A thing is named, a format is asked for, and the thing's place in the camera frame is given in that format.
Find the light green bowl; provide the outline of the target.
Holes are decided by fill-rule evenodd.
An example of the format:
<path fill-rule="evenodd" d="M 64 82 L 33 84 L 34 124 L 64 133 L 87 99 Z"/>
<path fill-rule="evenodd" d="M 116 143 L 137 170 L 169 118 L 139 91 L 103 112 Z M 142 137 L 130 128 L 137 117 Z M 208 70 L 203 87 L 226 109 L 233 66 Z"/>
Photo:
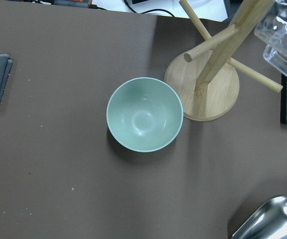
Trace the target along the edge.
<path fill-rule="evenodd" d="M 114 139 L 136 152 L 153 152 L 169 145 L 184 119 L 178 94 L 165 82 L 140 77 L 120 85 L 106 108 L 106 122 Z"/>

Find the wooden mug tree stand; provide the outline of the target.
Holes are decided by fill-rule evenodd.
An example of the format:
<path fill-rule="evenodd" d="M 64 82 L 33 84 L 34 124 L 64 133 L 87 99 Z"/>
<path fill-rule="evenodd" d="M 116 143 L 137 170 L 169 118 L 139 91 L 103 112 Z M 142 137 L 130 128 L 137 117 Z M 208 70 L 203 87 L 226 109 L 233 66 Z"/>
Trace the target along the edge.
<path fill-rule="evenodd" d="M 186 0 L 179 3 L 204 38 L 204 42 L 177 56 L 164 77 L 179 95 L 185 117 L 210 121 L 225 115 L 238 98 L 238 71 L 277 93 L 282 90 L 279 83 L 232 57 L 274 1 L 243 1 L 230 24 L 214 36 Z"/>

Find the clear glass mug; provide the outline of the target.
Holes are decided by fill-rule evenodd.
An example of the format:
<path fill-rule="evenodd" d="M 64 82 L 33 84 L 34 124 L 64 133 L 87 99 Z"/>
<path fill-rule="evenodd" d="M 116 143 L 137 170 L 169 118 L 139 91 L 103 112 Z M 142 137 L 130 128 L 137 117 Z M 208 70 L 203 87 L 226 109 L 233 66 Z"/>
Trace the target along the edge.
<path fill-rule="evenodd" d="M 266 43 L 263 58 L 287 77 L 287 0 L 277 0 L 258 22 L 255 35 Z"/>

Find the metal scoop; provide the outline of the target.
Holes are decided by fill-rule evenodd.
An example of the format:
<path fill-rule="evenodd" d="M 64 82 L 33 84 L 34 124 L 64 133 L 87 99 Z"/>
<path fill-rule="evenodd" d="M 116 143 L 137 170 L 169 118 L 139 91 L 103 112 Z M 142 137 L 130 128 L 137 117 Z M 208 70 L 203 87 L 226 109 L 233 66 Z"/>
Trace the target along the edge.
<path fill-rule="evenodd" d="M 278 196 L 266 201 L 232 238 L 287 239 L 287 196 Z"/>

